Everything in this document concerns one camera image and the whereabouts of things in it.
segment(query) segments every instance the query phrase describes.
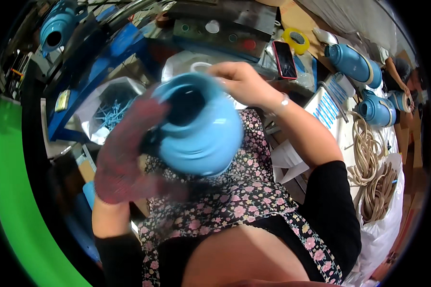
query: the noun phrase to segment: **blue thermos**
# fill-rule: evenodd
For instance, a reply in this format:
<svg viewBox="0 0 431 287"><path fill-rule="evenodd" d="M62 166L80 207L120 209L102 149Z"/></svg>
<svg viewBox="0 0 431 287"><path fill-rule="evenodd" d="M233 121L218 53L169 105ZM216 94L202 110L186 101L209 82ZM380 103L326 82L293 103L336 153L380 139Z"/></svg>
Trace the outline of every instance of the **blue thermos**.
<svg viewBox="0 0 431 287"><path fill-rule="evenodd" d="M351 77L358 82L376 89L381 84L381 70L374 61L367 59L346 44L327 45L324 55L329 58L337 71Z"/></svg>
<svg viewBox="0 0 431 287"><path fill-rule="evenodd" d="M358 106L358 112L368 124L381 127L394 125L396 109L390 100L380 98L367 89L362 90L361 94L364 99Z"/></svg>
<svg viewBox="0 0 431 287"><path fill-rule="evenodd" d="M184 174L217 176L230 166L244 131L219 83L203 73L184 73L161 84L152 97L166 101L170 112L146 136L143 152Z"/></svg>
<svg viewBox="0 0 431 287"><path fill-rule="evenodd" d="M399 111L410 112L410 104L413 100L404 92L391 90L388 92L388 100L390 100Z"/></svg>
<svg viewBox="0 0 431 287"><path fill-rule="evenodd" d="M51 52L67 44L77 23L88 15L86 6L77 0L60 0L51 9L40 30L43 52Z"/></svg>

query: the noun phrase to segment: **person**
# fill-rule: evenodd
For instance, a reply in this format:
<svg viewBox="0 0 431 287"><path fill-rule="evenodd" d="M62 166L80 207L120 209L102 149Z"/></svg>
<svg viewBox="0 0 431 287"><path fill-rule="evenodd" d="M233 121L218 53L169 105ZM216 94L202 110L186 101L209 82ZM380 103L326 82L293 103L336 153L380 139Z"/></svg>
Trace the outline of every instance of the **person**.
<svg viewBox="0 0 431 287"><path fill-rule="evenodd" d="M418 91L425 90L422 69L419 66L412 69L408 62L402 58L389 57L385 61L385 68L381 70L381 73L384 83L383 90L385 92L397 90L404 92L406 95L412 96L413 101L410 105L412 112L401 113L396 110L395 122L399 123L401 118L405 118L405 124L408 127L411 127L413 123L413 115L420 103L418 99Z"/></svg>
<svg viewBox="0 0 431 287"><path fill-rule="evenodd" d="M304 203L274 182L254 109L239 111L244 142L222 175L182 175L150 156L141 171L137 146L168 108L153 99L136 100L97 159L92 226L108 285L341 284L355 265L361 238L336 140L247 63L219 63L208 73L221 77L240 103L273 113L313 169ZM139 198L148 199L150 215L138 224L138 241L129 201Z"/></svg>

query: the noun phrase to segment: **phone case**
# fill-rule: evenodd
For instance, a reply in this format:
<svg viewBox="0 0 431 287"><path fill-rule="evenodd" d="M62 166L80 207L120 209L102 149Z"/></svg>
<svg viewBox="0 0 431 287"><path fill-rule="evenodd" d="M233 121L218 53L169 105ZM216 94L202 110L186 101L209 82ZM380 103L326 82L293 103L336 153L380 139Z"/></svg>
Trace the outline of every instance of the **phone case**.
<svg viewBox="0 0 431 287"><path fill-rule="evenodd" d="M279 64L278 52L276 52L275 42L281 42L281 41L273 41L273 50L274 50L274 54L275 54L275 57L276 57L276 67L278 68L278 73L279 73L280 77L286 78L286 79L290 79L290 80L296 80L297 77L284 77L283 76L283 73L281 72L282 69L281 69L281 66ZM292 62L294 63L295 74L297 75L297 68L295 67L294 56L292 56Z"/></svg>

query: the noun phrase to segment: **blue metal frame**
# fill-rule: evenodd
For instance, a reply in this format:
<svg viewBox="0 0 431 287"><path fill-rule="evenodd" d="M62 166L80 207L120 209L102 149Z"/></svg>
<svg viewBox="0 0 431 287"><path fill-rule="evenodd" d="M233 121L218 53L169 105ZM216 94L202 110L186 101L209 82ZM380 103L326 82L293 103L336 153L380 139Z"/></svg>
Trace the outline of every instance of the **blue metal frame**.
<svg viewBox="0 0 431 287"><path fill-rule="evenodd" d="M68 108L61 112L55 112L48 123L48 135L51 141L59 139L85 142L87 140L85 134L65 129L65 125L83 101L108 76L109 72L133 54L136 54L152 76L157 79L160 78L159 64L152 59L147 49L147 38L136 26L128 23L102 50L91 69L87 70L80 82L76 83L76 86L69 86Z"/></svg>

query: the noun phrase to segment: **bracelet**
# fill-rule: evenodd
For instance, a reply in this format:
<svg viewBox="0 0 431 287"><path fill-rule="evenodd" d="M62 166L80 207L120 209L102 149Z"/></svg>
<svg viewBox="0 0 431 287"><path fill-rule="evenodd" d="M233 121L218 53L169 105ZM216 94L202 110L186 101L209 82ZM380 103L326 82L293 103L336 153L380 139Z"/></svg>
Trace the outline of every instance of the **bracelet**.
<svg viewBox="0 0 431 287"><path fill-rule="evenodd" d="M277 117L278 113L281 112L285 106L287 106L289 104L289 96L286 93L282 93L283 100L281 101L281 106L279 108L277 108L276 110L266 113L265 115L270 118L270 117Z"/></svg>

